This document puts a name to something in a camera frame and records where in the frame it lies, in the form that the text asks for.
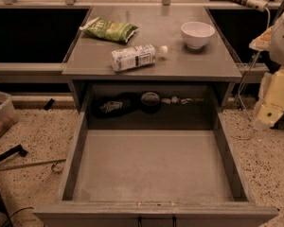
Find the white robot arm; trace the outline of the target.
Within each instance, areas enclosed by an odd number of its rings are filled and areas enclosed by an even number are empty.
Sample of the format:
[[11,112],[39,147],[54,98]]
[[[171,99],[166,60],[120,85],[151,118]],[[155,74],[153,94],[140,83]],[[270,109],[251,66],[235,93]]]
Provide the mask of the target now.
[[284,114],[284,11],[272,26],[250,42],[249,47],[259,52],[267,51],[270,60],[279,65],[275,72],[264,74],[252,120],[255,129],[267,130]]

